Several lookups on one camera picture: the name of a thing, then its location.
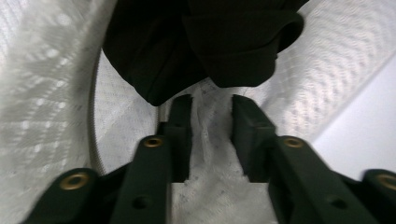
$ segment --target black cloth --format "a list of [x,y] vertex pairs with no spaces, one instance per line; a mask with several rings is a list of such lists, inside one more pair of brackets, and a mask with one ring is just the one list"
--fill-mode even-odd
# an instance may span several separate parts
[[152,105],[211,77],[255,87],[301,34],[307,0],[119,0],[103,50]]

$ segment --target white mesh fabric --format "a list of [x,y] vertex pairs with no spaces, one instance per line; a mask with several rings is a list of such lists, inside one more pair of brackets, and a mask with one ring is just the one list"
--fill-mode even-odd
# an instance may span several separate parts
[[[53,177],[88,161],[91,74],[113,6],[42,0],[23,11],[0,66],[0,223],[21,221]],[[393,0],[311,0],[301,12],[304,33],[269,81],[220,89],[206,79],[182,92],[194,97],[191,179],[175,185],[173,223],[276,223],[265,185],[242,177],[229,140],[233,93],[254,99],[280,134],[312,139],[396,50]],[[154,133],[157,116],[104,57],[96,84],[109,172]]]

